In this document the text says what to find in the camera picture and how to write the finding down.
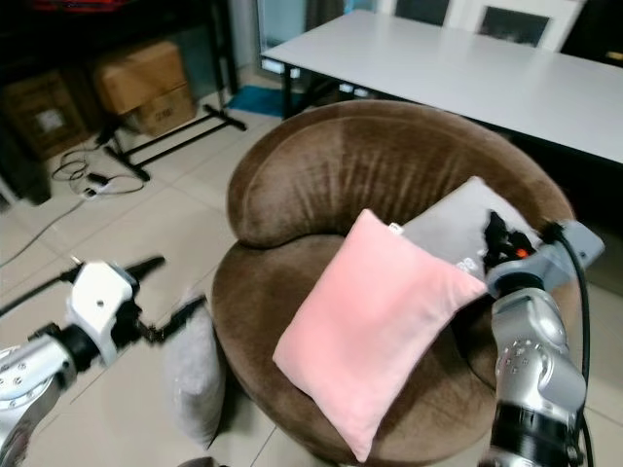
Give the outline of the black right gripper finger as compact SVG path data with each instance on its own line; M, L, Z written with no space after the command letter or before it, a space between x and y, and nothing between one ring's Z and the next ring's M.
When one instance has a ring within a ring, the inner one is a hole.
M510 258L510 230L501 215L490 210L489 221L482 232L485 241L485 253L482 263L485 266L499 266Z

